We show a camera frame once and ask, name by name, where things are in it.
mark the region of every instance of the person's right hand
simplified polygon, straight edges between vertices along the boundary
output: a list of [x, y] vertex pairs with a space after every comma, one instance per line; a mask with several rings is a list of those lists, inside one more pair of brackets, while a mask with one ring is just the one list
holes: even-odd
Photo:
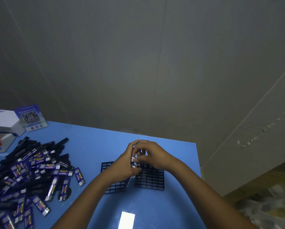
[[134, 162], [150, 163], [154, 168], [163, 170], [167, 170], [173, 163], [173, 160], [176, 159], [156, 142], [148, 140], [141, 140], [139, 144], [135, 145], [132, 157], [135, 157], [136, 154], [137, 157], [134, 159]]

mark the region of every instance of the forearm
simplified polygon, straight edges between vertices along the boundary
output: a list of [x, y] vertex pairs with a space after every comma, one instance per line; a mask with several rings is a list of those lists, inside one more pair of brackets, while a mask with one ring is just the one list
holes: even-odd
[[175, 159], [168, 171], [182, 185], [207, 228], [256, 228], [182, 161]]
[[73, 202], [68, 210], [54, 224], [52, 229], [85, 229], [91, 217], [104, 195], [107, 188], [111, 185], [109, 174], [100, 173], [83, 190], [80, 196]]

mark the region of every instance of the hand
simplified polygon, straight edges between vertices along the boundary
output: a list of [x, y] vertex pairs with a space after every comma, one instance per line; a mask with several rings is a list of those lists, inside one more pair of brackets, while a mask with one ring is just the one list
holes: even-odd
[[112, 184], [124, 181], [129, 177], [136, 176], [141, 171], [141, 168], [131, 167], [131, 153], [133, 146], [140, 142], [140, 139], [129, 143], [125, 152], [120, 155], [120, 157], [113, 162], [105, 171], [110, 177]]
[[154, 168], [163, 170], [168, 170], [176, 159], [156, 142], [148, 140], [141, 140], [139, 144], [134, 147], [132, 157], [135, 157], [136, 154], [137, 158], [134, 159], [134, 162], [136, 162], [137, 165], [140, 162], [150, 163]]

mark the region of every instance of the tabletop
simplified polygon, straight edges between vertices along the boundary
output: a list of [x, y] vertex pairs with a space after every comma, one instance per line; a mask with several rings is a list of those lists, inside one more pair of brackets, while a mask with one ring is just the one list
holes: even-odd
[[[102, 162], [116, 160], [125, 151], [129, 142], [146, 139], [157, 142], [167, 152], [185, 162], [201, 177], [198, 154], [194, 143], [50, 121], [48, 125], [49, 127], [26, 132], [21, 137], [17, 137], [7, 152], [0, 153], [0, 160], [3, 160], [15, 148], [18, 141], [25, 136], [41, 143], [59, 142], [68, 137], [69, 141], [65, 144], [65, 149], [61, 155], [68, 153], [71, 165], [79, 167], [85, 181], [89, 183], [100, 173]], [[122, 212], [135, 214], [133, 229], [205, 228], [178, 181], [166, 171], [164, 176], [164, 191], [135, 188], [134, 179], [131, 179], [126, 192], [105, 194], [87, 228], [117, 229]], [[71, 196], [68, 200], [59, 202], [56, 194], [52, 202], [47, 202], [52, 211], [46, 217], [43, 217], [34, 206], [35, 229], [47, 229], [53, 226], [86, 186], [87, 184], [79, 187], [76, 178], [72, 177], [70, 183]], [[23, 223], [18, 226], [18, 229], [21, 228], [24, 228]]]

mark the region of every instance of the pile of lighters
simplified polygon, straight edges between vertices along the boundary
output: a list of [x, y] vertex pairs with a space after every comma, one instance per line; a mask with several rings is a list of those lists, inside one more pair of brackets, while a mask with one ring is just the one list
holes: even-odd
[[56, 191], [59, 201], [70, 196], [73, 173], [79, 186], [85, 184], [80, 169], [70, 164], [69, 155], [60, 156], [67, 141], [41, 144], [25, 137], [0, 161], [0, 228], [14, 229], [24, 222], [25, 229], [32, 229], [32, 203], [46, 216], [51, 211], [46, 201], [52, 201]]

